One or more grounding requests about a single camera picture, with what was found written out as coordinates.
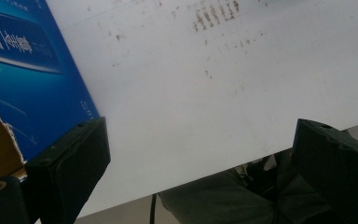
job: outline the blue box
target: blue box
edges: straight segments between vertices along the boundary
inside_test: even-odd
[[[27,161],[99,117],[45,0],[0,0],[0,118]]]

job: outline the black cable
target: black cable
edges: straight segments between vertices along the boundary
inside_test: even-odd
[[[157,194],[153,194],[150,205],[150,224],[154,224]]]

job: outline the gray floor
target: gray floor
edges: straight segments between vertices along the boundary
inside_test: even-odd
[[[351,135],[358,139],[358,126],[349,129]],[[99,213],[81,217],[76,224],[146,224],[149,223],[151,197],[145,197],[125,203]],[[156,224],[179,224],[158,199],[156,206]]]

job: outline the cardboard box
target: cardboard box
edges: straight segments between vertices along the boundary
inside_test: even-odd
[[[0,175],[99,117],[45,0],[0,0]]]

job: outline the blue packaging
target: blue packaging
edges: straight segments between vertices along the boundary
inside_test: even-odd
[[[23,158],[97,117],[45,0],[0,0],[0,118]]]

